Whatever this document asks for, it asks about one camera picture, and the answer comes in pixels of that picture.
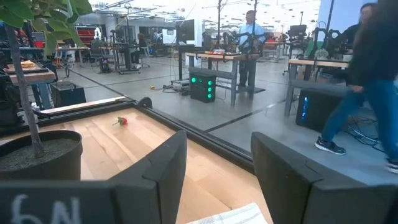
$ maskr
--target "blue shirt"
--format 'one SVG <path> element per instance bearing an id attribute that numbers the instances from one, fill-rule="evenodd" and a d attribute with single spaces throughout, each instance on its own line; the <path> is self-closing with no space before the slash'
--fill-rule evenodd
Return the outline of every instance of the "blue shirt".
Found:
<path id="1" fill-rule="evenodd" d="M 239 34 L 244 34 L 246 32 L 248 32 L 250 34 L 253 33 L 253 24 L 250 24 L 250 25 L 245 24 L 239 30 Z M 256 24 L 254 26 L 254 34 L 256 34 L 256 35 L 264 34 L 264 29 L 259 24 Z M 247 39 L 248 39 L 247 36 L 242 36 L 239 40 L 239 45 L 242 45 Z M 259 37 L 258 41 L 261 41 L 262 43 L 264 43 L 264 41 L 266 41 L 266 37 Z"/>

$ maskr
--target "black plant pot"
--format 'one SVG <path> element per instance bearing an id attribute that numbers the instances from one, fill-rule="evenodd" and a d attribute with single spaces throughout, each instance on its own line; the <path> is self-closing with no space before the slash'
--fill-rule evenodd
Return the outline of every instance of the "black plant pot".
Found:
<path id="1" fill-rule="evenodd" d="M 81 135 L 74 131 L 47 131 L 39 133 L 44 141 L 71 139 L 76 146 L 64 155 L 25 169 L 0 171 L 0 180 L 80 180 L 80 156 L 83 152 Z M 0 157 L 32 144 L 30 135 L 0 146 Z"/>

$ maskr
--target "gray floor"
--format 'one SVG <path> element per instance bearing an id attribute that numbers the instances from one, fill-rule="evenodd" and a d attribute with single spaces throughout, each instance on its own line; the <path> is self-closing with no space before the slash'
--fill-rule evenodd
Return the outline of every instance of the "gray floor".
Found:
<path id="1" fill-rule="evenodd" d="M 361 180 L 368 179 L 370 174 L 378 177 L 368 180 L 369 182 L 393 180 L 393 176 L 383 169 L 385 161 L 382 152 L 360 144 L 348 134 L 339 133 L 335 141 L 348 150 L 348 155 L 339 160 L 338 156 L 315 149 L 313 143 L 318 137 L 318 133 L 295 125 L 295 106 L 293 106 L 290 118 L 284 118 L 287 76 L 283 76 L 282 72 L 287 68 L 286 60 L 280 63 L 257 63 L 256 86 L 264 88 L 266 91 L 255 94 L 253 100 L 249 100 L 247 93 L 240 93 L 235 106 L 230 105 L 229 91 L 222 88 L 216 89 L 216 101 L 208 104 L 191 100 L 189 96 L 181 96 L 178 93 L 150 90 L 151 85 L 161 89 L 163 85 L 169 85 L 171 80 L 177 79 L 178 67 L 177 62 L 170 58 L 147 58 L 146 62 L 151 67 L 143 68 L 141 74 L 98 74 L 99 68 L 91 67 L 90 64 L 86 64 L 85 68 L 75 67 L 74 71 L 136 100 L 148 96 L 152 99 L 154 108 L 204 131 L 253 113 L 244 119 L 210 132 L 210 134 L 247 151 L 250 151 L 251 133 L 260 131 L 290 147 L 296 147 L 303 154 L 320 158 L 329 166 L 337 164 L 341 166 L 339 169 L 341 172 L 357 174 Z M 207 64 L 204 62 L 202 67 L 206 68 Z M 230 71 L 231 64 L 220 62 L 219 69 Z M 184 78 L 188 77 L 187 71 L 187 67 L 184 66 Z M 61 71 L 58 75 L 61 78 L 64 77 L 64 73 Z M 118 96 L 117 93 L 107 90 L 87 78 L 71 73 L 70 78 L 65 80 L 83 86 L 87 101 Z"/>

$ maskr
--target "plant stem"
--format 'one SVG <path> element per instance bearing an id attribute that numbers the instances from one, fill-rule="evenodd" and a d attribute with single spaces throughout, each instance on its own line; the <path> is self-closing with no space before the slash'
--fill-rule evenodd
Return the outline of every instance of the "plant stem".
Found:
<path id="1" fill-rule="evenodd" d="M 18 79 L 19 91 L 21 92 L 21 104 L 25 111 L 25 116 L 30 129 L 30 135 L 32 137 L 34 155 L 35 158 L 43 157 L 43 144 L 39 138 L 39 130 L 37 129 L 36 120 L 32 111 L 32 107 L 29 103 L 29 97 L 27 95 L 27 83 L 25 80 L 24 71 L 22 70 L 21 51 L 19 50 L 19 43 L 15 35 L 15 28 L 6 24 L 6 32 L 11 50 L 12 63 L 14 64 L 15 73 Z"/>

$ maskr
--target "black sneaker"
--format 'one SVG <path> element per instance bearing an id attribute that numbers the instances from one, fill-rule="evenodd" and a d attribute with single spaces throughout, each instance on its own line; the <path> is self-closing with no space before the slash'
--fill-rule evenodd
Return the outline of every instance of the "black sneaker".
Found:
<path id="1" fill-rule="evenodd" d="M 387 170 L 392 173 L 398 174 L 398 162 L 392 162 L 388 160 Z"/>
<path id="2" fill-rule="evenodd" d="M 344 148 L 338 147 L 334 142 L 324 141 L 321 137 L 318 137 L 315 146 L 320 150 L 331 152 L 337 155 L 342 156 L 346 154 L 346 150 Z"/>

